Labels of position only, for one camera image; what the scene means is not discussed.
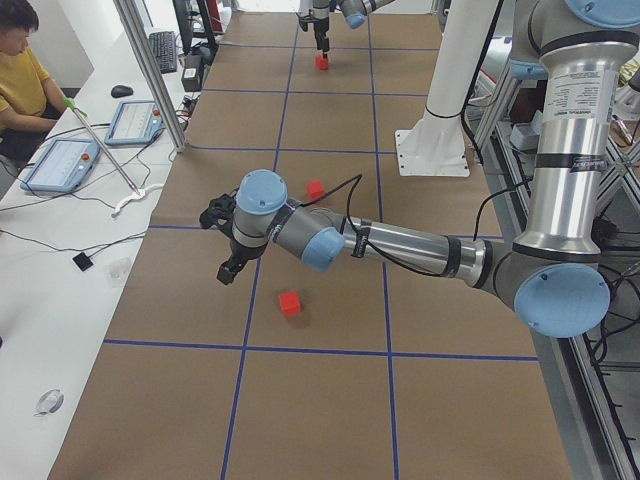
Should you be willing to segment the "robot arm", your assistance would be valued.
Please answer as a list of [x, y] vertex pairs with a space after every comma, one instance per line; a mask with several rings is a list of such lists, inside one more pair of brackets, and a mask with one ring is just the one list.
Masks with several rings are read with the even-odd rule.
[[317, 51], [322, 57], [327, 58], [330, 51], [328, 32], [332, 12], [341, 12], [347, 25], [356, 29], [364, 23], [369, 14], [391, 3], [393, 0], [300, 1], [296, 16], [302, 31], [308, 32], [309, 28], [312, 28]]
[[232, 283], [269, 244], [319, 272], [346, 252], [460, 279], [548, 337], [589, 331], [610, 305], [591, 229], [619, 71], [638, 48], [635, 1], [516, 3], [509, 63], [517, 72], [542, 68], [547, 86], [526, 227], [512, 242], [466, 241], [338, 214], [292, 198], [280, 175], [259, 169], [201, 214], [203, 228], [217, 227], [230, 241], [218, 279]]

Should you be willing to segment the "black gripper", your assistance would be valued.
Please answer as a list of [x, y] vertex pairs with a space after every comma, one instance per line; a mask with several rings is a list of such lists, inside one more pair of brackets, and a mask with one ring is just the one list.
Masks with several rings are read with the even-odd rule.
[[329, 52], [328, 32], [330, 19], [328, 10], [314, 10], [311, 14], [314, 36], [316, 38], [318, 50], [322, 54]]
[[231, 240], [230, 247], [231, 256], [220, 265], [216, 275], [216, 279], [224, 285], [232, 284], [248, 262], [256, 260], [263, 255], [262, 245], [249, 247], [237, 240]]

